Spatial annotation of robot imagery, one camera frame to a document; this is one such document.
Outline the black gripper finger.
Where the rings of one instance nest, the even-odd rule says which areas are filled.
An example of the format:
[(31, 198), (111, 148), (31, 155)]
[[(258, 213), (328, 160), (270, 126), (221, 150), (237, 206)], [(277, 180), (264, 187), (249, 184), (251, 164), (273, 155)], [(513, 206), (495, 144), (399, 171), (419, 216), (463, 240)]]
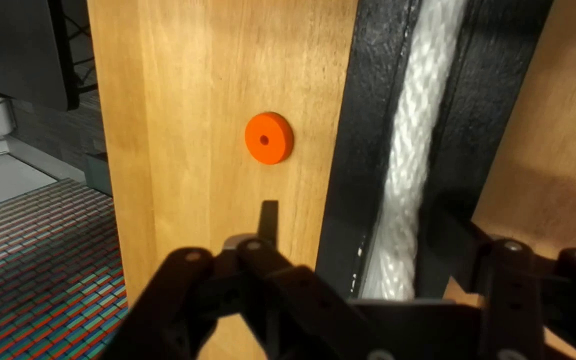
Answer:
[(276, 201), (262, 202), (258, 237), (267, 240), (270, 245), (277, 242), (277, 202)]

